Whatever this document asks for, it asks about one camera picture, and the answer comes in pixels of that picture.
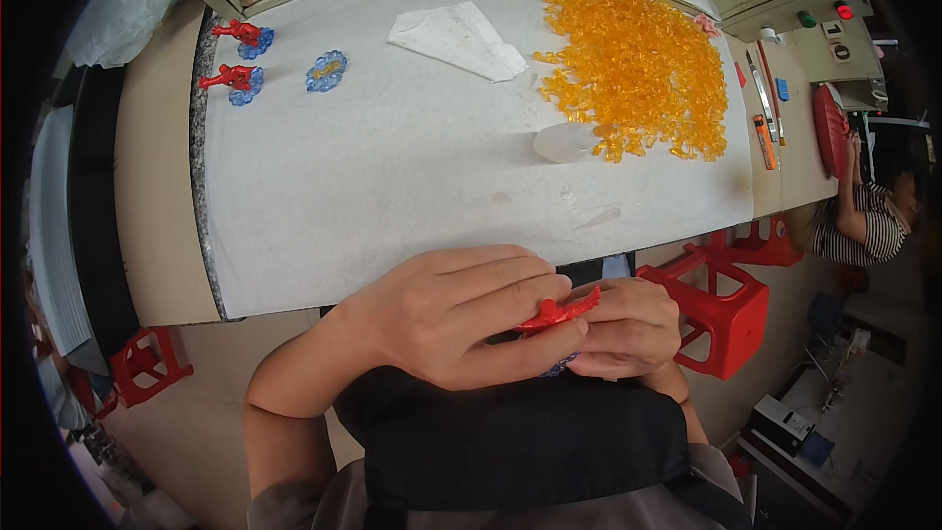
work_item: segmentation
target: blue eraser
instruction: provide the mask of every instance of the blue eraser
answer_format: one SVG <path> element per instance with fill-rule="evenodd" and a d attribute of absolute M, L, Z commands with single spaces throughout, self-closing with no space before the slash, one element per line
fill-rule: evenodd
<path fill-rule="evenodd" d="M 778 98 L 788 100 L 788 83 L 782 78 L 775 79 L 775 88 L 778 89 Z"/>

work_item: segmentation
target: workbench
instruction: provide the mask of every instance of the workbench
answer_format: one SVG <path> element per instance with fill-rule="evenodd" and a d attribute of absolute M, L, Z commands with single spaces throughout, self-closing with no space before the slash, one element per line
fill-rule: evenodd
<path fill-rule="evenodd" d="M 201 1 L 185 0 L 128 65 L 125 77 L 115 146 L 115 204 L 128 287 L 142 325 L 226 317 L 220 312 L 213 250 L 206 238 L 201 141 L 206 93 L 195 87 L 195 78 L 212 70 L 216 39 L 208 29 L 214 20 Z M 782 45 L 766 45 L 771 73 L 787 81 L 790 93 L 788 102 L 780 102 L 787 146 L 777 147 L 778 169 L 766 169 L 755 130 L 743 120 L 752 136 L 756 218 L 837 193 L 837 181 L 828 177 L 818 155 L 813 87 L 796 42 L 790 33 L 783 39 Z M 747 49 L 759 61 L 756 46 L 728 34 L 725 40 L 747 76 L 742 89 L 747 117 L 759 114 L 759 94 L 746 63 Z M 665 237 L 660 243 L 688 236 Z"/>

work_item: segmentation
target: red plastic figure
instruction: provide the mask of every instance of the red plastic figure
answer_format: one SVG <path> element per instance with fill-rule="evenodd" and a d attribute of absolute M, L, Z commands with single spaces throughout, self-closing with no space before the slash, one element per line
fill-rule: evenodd
<path fill-rule="evenodd" d="M 234 65 L 229 67 L 225 64 L 220 65 L 220 74 L 218 76 L 214 76 L 213 78 L 203 76 L 200 78 L 200 88 L 209 88 L 214 84 L 225 84 L 235 90 L 250 90 L 252 89 L 252 85 L 249 84 L 249 78 L 252 77 L 252 71 L 254 69 L 255 66 Z"/>
<path fill-rule="evenodd" d="M 214 35 L 231 35 L 247 46 L 258 47 L 258 38 L 262 36 L 262 29 L 252 23 L 239 23 L 237 18 L 229 21 L 229 27 L 213 25 L 209 32 Z"/>
<path fill-rule="evenodd" d="M 602 290 L 595 287 L 582 301 L 573 301 L 561 307 L 556 304 L 556 301 L 545 299 L 540 304 L 540 313 L 536 317 L 517 325 L 513 330 L 524 332 L 524 338 L 528 338 L 533 334 L 542 332 L 551 325 L 567 322 L 577 315 L 587 312 L 598 305 L 601 298 Z"/>

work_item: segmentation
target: red plastic stool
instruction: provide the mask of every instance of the red plastic stool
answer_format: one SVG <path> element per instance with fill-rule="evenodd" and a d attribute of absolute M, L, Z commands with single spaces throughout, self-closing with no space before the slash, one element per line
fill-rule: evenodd
<path fill-rule="evenodd" d="M 137 345 L 151 333 L 157 335 L 157 345 L 160 346 L 160 354 L 167 366 L 167 374 L 155 370 L 154 367 L 160 364 L 160 359 L 157 358 L 154 348 L 150 346 L 141 348 Z M 124 350 L 111 357 L 111 370 L 115 379 L 118 401 L 125 407 L 144 403 L 181 378 L 193 374 L 192 366 L 181 368 L 177 364 L 176 357 L 173 355 L 171 333 L 166 327 L 142 327 L 127 343 Z M 157 379 L 157 383 L 146 388 L 138 387 L 134 382 L 134 377 L 142 372 L 147 372 Z"/>
<path fill-rule="evenodd" d="M 713 258 L 737 265 L 791 266 L 801 260 L 805 253 L 791 245 L 785 230 L 785 217 L 773 215 L 769 218 L 769 239 L 759 237 L 759 219 L 749 226 L 749 237 L 737 238 L 733 246 L 726 245 L 726 230 L 714 231 L 704 251 Z"/>
<path fill-rule="evenodd" d="M 677 363 L 725 380 L 762 345 L 769 312 L 769 287 L 741 268 L 704 253 L 692 243 L 685 245 L 684 249 L 690 253 L 689 256 L 673 265 L 666 268 L 642 266 L 637 274 L 663 285 L 671 299 L 677 302 L 680 312 L 687 315 L 687 323 L 693 326 L 693 331 L 681 341 L 681 348 L 709 332 L 710 348 L 706 360 L 694 360 L 678 353 L 675 356 Z M 677 279 L 703 263 L 706 263 L 709 292 Z M 729 296 L 717 296 L 718 273 L 741 282 L 742 286 Z"/>

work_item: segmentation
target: tiled floor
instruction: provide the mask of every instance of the tiled floor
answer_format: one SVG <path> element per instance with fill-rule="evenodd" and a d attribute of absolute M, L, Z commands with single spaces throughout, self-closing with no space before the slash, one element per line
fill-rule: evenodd
<path fill-rule="evenodd" d="M 662 265 L 681 254 L 684 242 L 643 250 L 637 264 Z M 785 381 L 804 347 L 808 302 L 815 292 L 833 288 L 837 274 L 836 265 L 811 255 L 790 268 L 744 268 L 771 288 L 762 347 L 728 381 L 687 371 L 704 429 L 719 446 L 734 437 L 762 395 Z M 317 318 L 317 311 L 287 312 L 180 328 L 175 348 L 181 363 L 194 365 L 194 375 L 147 403 L 119 407 L 105 419 L 105 428 L 202 527 L 245 528 L 249 486 L 242 396 L 258 362 Z M 695 352 L 693 345 L 690 351 Z M 363 449 L 333 412 L 328 415 L 337 465 L 361 457 Z"/>

